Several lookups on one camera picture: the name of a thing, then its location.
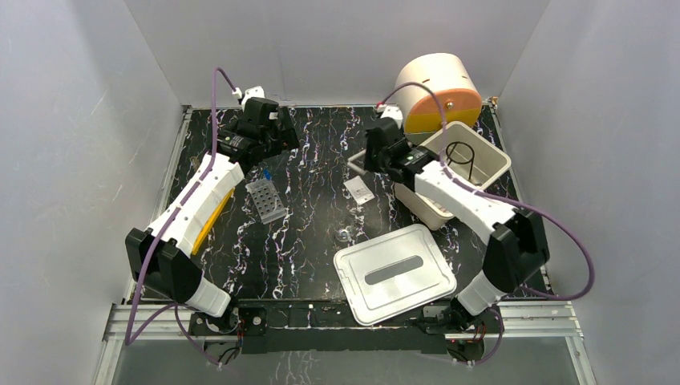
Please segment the small glass beaker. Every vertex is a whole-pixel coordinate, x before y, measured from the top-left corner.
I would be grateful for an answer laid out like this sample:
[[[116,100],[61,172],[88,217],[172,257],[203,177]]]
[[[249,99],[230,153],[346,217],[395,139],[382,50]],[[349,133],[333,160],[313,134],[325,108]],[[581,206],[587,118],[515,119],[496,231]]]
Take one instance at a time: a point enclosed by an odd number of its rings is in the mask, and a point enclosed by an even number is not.
[[[341,243],[348,243],[354,239],[354,230],[350,227],[340,228],[335,232],[335,239]]]

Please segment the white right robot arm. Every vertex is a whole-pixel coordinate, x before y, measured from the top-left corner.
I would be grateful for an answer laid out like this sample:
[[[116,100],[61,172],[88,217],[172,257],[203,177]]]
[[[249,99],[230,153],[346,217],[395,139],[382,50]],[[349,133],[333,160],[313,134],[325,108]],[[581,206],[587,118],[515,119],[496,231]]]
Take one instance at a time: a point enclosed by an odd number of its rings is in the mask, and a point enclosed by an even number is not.
[[[443,156],[411,144],[394,119],[381,118],[366,130],[363,167],[442,205],[485,244],[481,271],[451,300],[451,320],[458,330],[473,331],[487,308],[548,262],[544,222],[538,213],[476,189],[456,175]]]

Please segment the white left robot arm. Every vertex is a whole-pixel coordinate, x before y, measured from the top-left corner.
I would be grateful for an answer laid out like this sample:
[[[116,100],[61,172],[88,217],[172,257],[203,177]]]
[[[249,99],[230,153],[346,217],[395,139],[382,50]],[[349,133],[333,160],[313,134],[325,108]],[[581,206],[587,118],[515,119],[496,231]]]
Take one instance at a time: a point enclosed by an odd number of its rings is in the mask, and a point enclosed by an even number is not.
[[[213,128],[213,142],[196,173],[176,199],[145,229],[132,229],[125,247],[138,286],[208,315],[221,334],[240,317],[230,295],[211,283],[191,261],[233,190],[256,165],[298,148],[289,110],[262,97],[249,97],[242,115]]]

